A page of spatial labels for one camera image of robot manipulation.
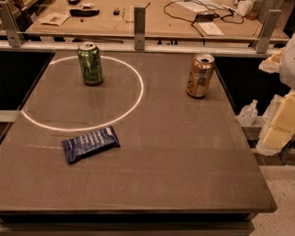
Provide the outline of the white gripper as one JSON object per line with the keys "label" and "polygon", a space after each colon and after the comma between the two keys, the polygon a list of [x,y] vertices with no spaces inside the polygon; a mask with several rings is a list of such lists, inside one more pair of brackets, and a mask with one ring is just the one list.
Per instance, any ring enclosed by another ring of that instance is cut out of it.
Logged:
{"label": "white gripper", "polygon": [[[279,73],[280,81],[295,89],[295,35],[285,48],[263,60],[259,69]],[[261,155],[279,153],[295,135],[295,90],[283,97],[276,95],[264,112],[256,150]]]}

